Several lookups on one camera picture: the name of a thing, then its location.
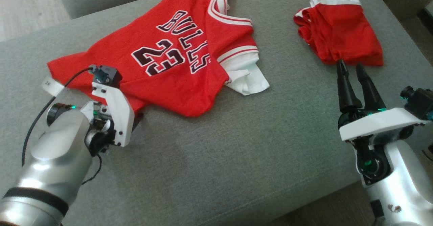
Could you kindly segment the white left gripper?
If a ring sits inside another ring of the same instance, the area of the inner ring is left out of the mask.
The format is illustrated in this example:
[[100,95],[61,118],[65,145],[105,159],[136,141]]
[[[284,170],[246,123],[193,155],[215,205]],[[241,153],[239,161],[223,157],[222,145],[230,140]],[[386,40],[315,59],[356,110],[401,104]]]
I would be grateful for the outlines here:
[[90,101],[81,108],[91,126],[85,136],[90,154],[97,155],[110,145],[127,146],[144,113],[135,116],[126,96],[118,88],[93,82],[91,94],[104,99],[106,104]]

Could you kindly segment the large grey sofa seat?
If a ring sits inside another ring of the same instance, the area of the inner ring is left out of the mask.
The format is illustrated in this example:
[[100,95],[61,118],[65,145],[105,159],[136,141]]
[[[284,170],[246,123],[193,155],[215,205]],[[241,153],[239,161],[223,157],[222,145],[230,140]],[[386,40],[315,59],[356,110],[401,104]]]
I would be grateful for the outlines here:
[[[64,226],[253,226],[359,181],[337,129],[337,73],[297,33],[310,0],[229,0],[250,18],[270,88],[224,87],[213,108],[184,118],[156,106],[124,148],[111,147]],[[433,89],[433,67],[383,0],[360,0],[384,54],[367,68],[385,104],[408,85]]]

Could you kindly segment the red Bulls basketball jersey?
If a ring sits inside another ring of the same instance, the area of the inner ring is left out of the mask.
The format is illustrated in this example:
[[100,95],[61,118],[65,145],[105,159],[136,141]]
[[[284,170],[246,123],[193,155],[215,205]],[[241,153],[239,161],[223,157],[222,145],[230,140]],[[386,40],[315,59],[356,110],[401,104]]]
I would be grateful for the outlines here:
[[47,66],[62,84],[91,64],[116,68],[134,112],[157,105],[197,117],[212,108],[223,86],[242,95],[270,86],[256,64],[251,20],[228,10],[228,0],[162,0],[87,51]]

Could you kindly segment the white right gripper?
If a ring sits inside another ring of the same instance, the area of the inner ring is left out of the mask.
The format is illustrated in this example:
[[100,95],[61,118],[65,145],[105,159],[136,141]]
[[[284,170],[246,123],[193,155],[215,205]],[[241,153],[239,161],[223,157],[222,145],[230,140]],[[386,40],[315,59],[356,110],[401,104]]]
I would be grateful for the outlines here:
[[417,117],[405,108],[386,110],[383,99],[362,64],[356,66],[356,75],[362,86],[364,108],[379,112],[368,113],[360,110],[362,103],[351,86],[347,66],[340,59],[337,61],[337,88],[340,112],[345,114],[340,116],[338,130],[341,140],[352,144],[357,172],[363,183],[370,186],[391,173],[385,146],[408,138],[414,126],[431,123],[431,113]]

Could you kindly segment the red basketball shorts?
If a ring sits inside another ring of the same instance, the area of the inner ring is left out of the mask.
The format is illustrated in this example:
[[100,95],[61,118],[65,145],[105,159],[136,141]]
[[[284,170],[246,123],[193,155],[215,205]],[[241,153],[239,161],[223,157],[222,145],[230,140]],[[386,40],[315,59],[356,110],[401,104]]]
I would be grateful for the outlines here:
[[299,36],[325,64],[384,65],[382,47],[359,0],[310,0],[293,20]]

